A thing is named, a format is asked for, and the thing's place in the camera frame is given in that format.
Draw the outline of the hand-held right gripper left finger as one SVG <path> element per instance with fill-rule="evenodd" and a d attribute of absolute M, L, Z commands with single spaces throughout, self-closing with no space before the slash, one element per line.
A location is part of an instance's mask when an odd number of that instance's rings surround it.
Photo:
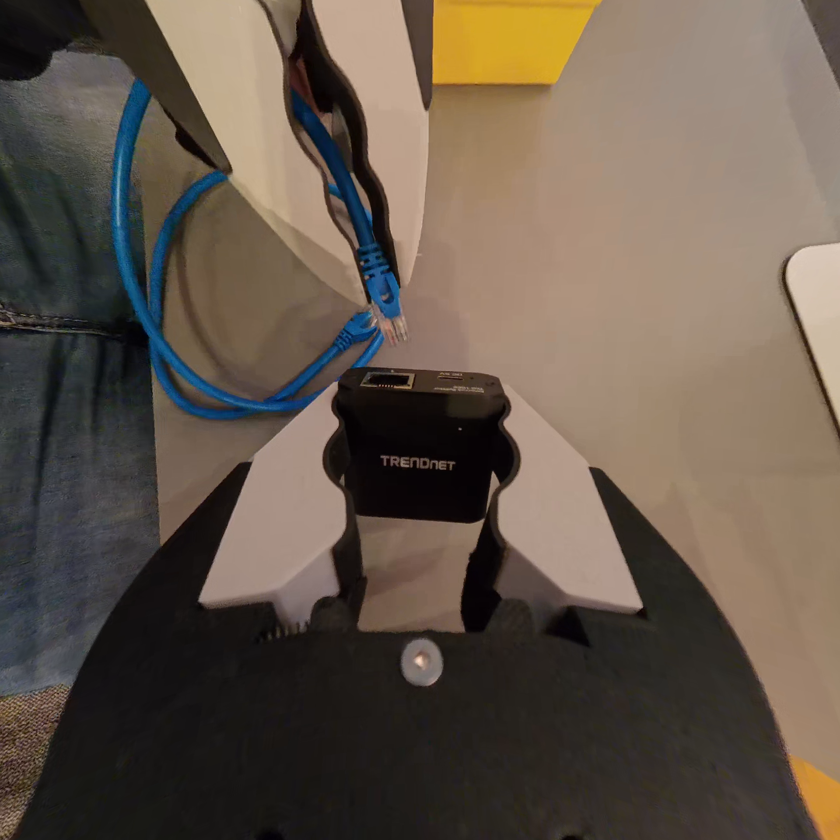
<path fill-rule="evenodd" d="M 331 385 L 252 458 L 199 602 L 272 604 L 280 625 L 303 627 L 324 597 L 357 623 L 364 600 L 361 538 L 343 484 L 350 447 Z"/>

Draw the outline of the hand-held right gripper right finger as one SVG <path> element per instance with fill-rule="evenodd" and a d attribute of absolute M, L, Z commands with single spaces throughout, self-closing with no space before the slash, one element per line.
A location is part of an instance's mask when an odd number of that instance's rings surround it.
<path fill-rule="evenodd" d="M 537 632 L 559 632 L 573 609 L 638 615 L 644 604 L 588 462 L 502 389 L 499 484 L 467 564 L 464 629 L 486 631 L 506 602 L 523 603 Z"/>

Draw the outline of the black ethernet splitter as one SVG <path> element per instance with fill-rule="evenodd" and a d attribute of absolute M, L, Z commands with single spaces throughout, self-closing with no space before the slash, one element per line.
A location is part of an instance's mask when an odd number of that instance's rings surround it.
<path fill-rule="evenodd" d="M 354 511 L 367 518 L 474 523 L 485 517 L 500 422 L 496 376 L 367 367 L 347 371 L 334 406 Z"/>

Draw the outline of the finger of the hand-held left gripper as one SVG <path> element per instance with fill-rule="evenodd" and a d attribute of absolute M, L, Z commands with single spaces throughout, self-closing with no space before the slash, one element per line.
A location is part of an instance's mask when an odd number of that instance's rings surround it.
<path fill-rule="evenodd" d="M 340 116 L 350 169 L 397 282 L 412 278 L 427 183 L 432 1 L 307 1 L 298 57 L 317 110 Z"/>
<path fill-rule="evenodd" d="M 148 5 L 221 144 L 233 187 L 317 278 L 366 307 L 351 238 L 331 215 L 326 176 L 293 125 L 287 48 L 302 2 Z"/>

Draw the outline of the person's left hand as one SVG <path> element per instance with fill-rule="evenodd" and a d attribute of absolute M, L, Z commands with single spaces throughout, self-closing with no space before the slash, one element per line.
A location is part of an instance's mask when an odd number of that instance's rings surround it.
<path fill-rule="evenodd" d="M 288 69 L 290 89 L 293 90 L 301 100 L 306 102 L 312 111 L 320 113 L 318 104 L 312 95 L 312 89 L 303 61 L 299 57 L 290 57 L 288 60 Z"/>

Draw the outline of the person's leg in jeans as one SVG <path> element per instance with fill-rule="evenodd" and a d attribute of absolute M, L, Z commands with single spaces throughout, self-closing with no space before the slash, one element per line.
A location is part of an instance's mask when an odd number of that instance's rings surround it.
<path fill-rule="evenodd" d="M 2 82 L 1 690 L 70 685 L 159 545 L 151 366 L 110 231 L 130 74 Z"/>

